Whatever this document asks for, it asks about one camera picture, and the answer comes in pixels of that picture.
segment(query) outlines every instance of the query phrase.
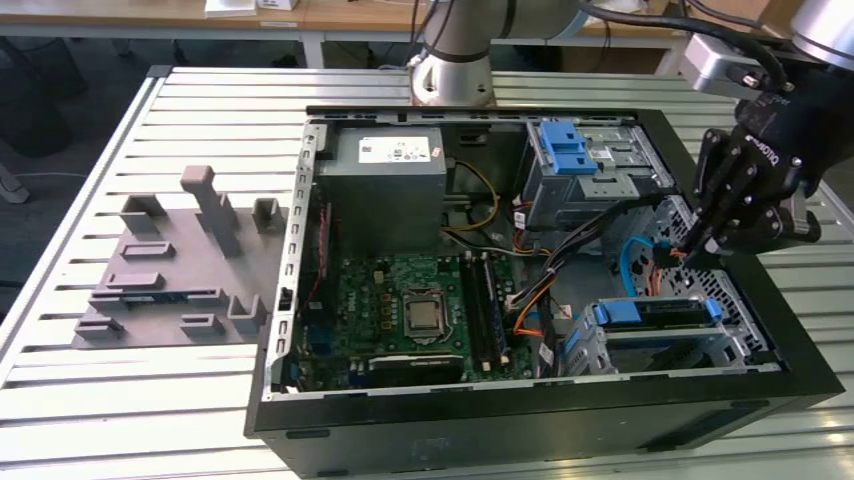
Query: yellow wire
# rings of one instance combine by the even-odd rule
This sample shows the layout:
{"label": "yellow wire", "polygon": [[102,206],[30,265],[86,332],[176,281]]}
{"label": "yellow wire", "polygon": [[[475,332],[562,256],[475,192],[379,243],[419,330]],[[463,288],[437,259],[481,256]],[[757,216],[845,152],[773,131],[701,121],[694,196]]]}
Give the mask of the yellow wire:
{"label": "yellow wire", "polygon": [[486,177],[483,176],[481,171],[471,165],[471,163],[463,162],[462,160],[457,160],[457,163],[462,163],[463,165],[466,165],[466,167],[469,167],[471,169],[471,173],[474,173],[478,176],[478,178],[481,179],[483,184],[490,189],[490,193],[493,194],[493,212],[490,213],[490,216],[486,218],[486,220],[483,220],[482,222],[478,222],[478,223],[475,223],[473,225],[461,225],[458,227],[443,227],[442,230],[446,231],[446,232],[447,231],[451,231],[451,232],[467,232],[467,231],[471,231],[471,230],[478,230],[485,225],[489,225],[490,222],[493,222],[493,220],[495,220],[495,215],[498,215],[499,198],[498,198],[498,193],[495,192],[495,187],[493,186],[490,181],[486,179]]}

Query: wooden desk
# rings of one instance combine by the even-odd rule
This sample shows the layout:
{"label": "wooden desk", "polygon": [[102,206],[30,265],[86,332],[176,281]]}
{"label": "wooden desk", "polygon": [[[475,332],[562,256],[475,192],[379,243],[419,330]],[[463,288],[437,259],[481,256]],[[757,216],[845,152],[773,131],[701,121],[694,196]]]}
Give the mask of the wooden desk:
{"label": "wooden desk", "polygon": [[204,18],[204,0],[3,0],[0,23],[263,29],[266,22],[302,28],[308,2],[292,11],[258,9],[252,17]]}
{"label": "wooden desk", "polygon": [[[662,12],[667,0],[651,0],[653,11]],[[421,0],[419,22],[427,12],[427,1]],[[413,19],[411,0],[310,0],[303,18],[303,28],[322,31],[409,32]],[[611,25],[614,36],[671,37],[679,32],[661,28]],[[582,28],[582,36],[605,35],[599,23]]]}

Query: gray power supply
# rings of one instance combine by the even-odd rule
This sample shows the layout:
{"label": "gray power supply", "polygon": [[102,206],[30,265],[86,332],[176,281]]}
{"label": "gray power supply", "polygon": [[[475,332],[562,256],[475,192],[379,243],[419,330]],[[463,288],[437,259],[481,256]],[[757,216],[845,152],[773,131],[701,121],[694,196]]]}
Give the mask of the gray power supply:
{"label": "gray power supply", "polygon": [[434,127],[345,128],[318,182],[335,205],[345,254],[437,248],[445,197],[442,133]]}

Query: white label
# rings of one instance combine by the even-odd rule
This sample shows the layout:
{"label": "white label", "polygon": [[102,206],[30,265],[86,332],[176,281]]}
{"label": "white label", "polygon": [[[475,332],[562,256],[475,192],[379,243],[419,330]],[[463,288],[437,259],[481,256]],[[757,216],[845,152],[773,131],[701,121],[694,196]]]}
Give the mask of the white label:
{"label": "white label", "polygon": [[526,217],[523,212],[513,213],[513,224],[519,230],[525,230],[525,220]]}
{"label": "white label", "polygon": [[262,27],[296,28],[296,22],[262,22]]}
{"label": "white label", "polygon": [[365,137],[359,140],[359,163],[430,162],[427,137]]}
{"label": "white label", "polygon": [[593,158],[614,160],[614,157],[611,156],[611,151],[607,148],[591,148],[590,156]]}
{"label": "white label", "polygon": [[539,344],[539,356],[551,367],[555,361],[555,352],[551,351],[551,348],[549,348],[545,343]]}

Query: screw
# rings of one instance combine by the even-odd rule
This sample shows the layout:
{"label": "screw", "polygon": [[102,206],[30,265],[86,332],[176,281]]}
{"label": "screw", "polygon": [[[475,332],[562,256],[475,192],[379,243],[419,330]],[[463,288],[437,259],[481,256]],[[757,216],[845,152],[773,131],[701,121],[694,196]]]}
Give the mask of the screw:
{"label": "screw", "polygon": [[742,83],[750,88],[760,88],[760,79],[757,79],[757,77],[754,77],[753,75],[745,75],[745,77],[742,78]]}

